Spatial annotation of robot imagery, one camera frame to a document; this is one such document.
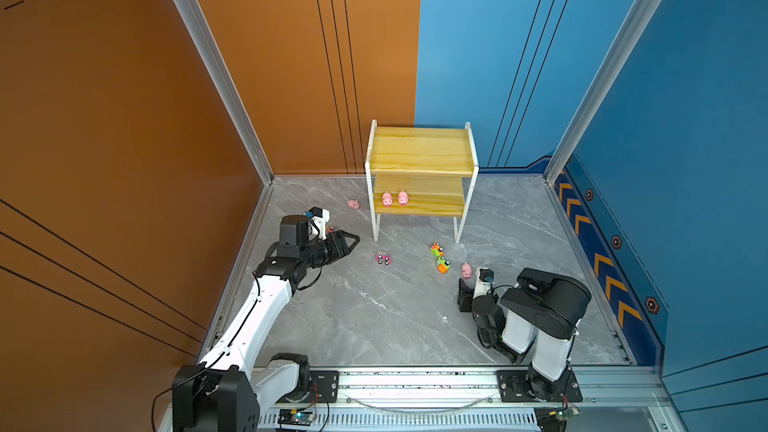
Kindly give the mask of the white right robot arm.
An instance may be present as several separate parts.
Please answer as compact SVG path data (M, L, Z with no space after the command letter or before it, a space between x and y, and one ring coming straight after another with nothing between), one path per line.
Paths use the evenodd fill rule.
M533 268L512 285L496 283L489 268L465 266L458 279L457 304L472 315L480 345L514 364L532 353L525 383L542 401L566 396L571 351L591 299L579 280Z

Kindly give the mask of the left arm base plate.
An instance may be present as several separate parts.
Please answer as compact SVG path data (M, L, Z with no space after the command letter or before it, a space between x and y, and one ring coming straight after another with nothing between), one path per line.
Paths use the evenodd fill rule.
M309 403L318 396L321 404L334 404L338 398L339 382L338 370L311 368L307 373L301 372L297 387L280 397L276 403Z

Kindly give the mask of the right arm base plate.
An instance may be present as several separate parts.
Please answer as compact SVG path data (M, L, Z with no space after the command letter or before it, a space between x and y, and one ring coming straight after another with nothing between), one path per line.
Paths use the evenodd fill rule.
M580 384L571 367L567 367L555 381L547 379L532 368L499 370L496 372L496 380L504 403L538 401L570 404L583 401Z

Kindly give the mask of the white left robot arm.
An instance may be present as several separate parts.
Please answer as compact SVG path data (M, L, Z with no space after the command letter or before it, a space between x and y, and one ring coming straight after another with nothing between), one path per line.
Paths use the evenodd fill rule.
M254 431L262 411L282 400L315 403L304 354L279 353L259 373L256 359L282 310L308 289L308 270L323 270L351 254L361 239L329 227L329 211L313 207L282 218L279 238L252 273L245 303L216 344L193 366L181 367L166 389L175 431Z

